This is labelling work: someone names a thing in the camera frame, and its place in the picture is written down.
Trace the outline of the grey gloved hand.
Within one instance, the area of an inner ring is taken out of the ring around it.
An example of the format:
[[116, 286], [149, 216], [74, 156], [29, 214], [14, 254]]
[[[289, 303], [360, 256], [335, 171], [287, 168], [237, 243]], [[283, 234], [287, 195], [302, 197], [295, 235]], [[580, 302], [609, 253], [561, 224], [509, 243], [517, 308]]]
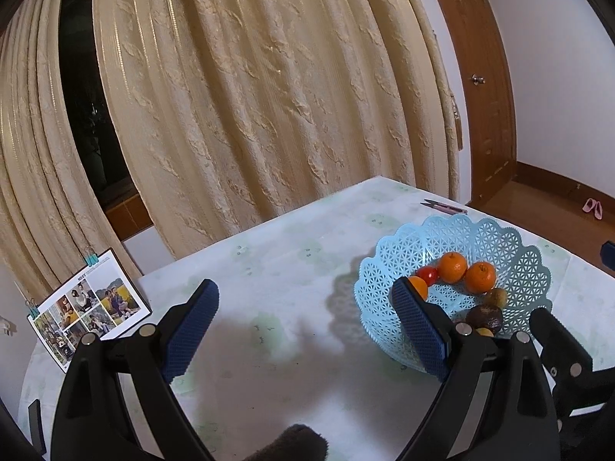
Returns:
[[327, 454], [327, 441], [310, 427], [296, 423], [245, 461], [325, 461]]

